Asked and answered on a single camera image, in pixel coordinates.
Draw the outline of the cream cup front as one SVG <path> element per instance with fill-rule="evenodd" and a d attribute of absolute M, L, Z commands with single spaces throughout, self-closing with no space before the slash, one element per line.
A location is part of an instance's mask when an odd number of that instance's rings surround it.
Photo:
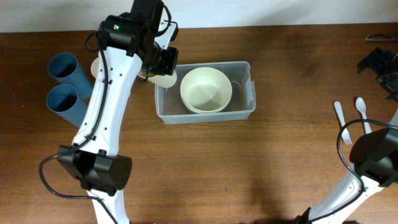
<path fill-rule="evenodd" d="M 177 72 L 174 71 L 172 75 L 157 75 L 149 73 L 147 81 L 162 88 L 170 88 L 177 82 Z"/>

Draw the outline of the cream bowl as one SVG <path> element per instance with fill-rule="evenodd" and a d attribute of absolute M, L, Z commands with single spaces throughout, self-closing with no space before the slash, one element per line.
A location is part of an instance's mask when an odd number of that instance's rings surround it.
<path fill-rule="evenodd" d="M 232 84 L 221 71 L 200 67 L 189 71 L 180 84 L 180 96 L 186 102 L 203 101 L 209 98 L 221 98 L 228 102 L 232 98 Z"/>
<path fill-rule="evenodd" d="M 225 109 L 231 103 L 231 100 L 228 102 L 223 101 L 221 98 L 209 98 L 203 101 L 189 101 L 186 102 L 184 99 L 182 100 L 184 106 L 191 112 L 196 114 L 205 114 L 205 113 L 220 113 L 224 112 Z"/>

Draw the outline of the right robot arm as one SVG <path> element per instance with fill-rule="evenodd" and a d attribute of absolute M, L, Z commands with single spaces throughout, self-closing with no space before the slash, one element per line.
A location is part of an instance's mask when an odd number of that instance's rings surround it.
<path fill-rule="evenodd" d="M 347 173 L 330 194 L 318 205 L 309 207 L 295 218 L 295 223 L 347 223 L 348 217 L 370 196 L 397 183 L 397 116 L 383 123 L 366 116 L 362 98 L 355 102 L 360 119 L 345 121 L 341 104 L 334 102 L 341 129 L 337 144 L 350 143 L 348 126 L 361 123 L 365 134 L 351 148 L 346 160 L 337 146 L 338 156 Z"/>

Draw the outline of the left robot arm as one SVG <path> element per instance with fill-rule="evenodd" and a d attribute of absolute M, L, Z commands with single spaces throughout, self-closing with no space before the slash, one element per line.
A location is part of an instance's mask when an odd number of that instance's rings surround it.
<path fill-rule="evenodd" d="M 119 133 L 131 88 L 139 72 L 172 76 L 178 50 L 169 46 L 178 25 L 161 0 L 135 0 L 130 12 L 108 16 L 95 30 L 101 60 L 88 109 L 71 146 L 54 159 L 87 191 L 98 223 L 129 223 L 124 192 L 132 171 L 120 156 Z"/>

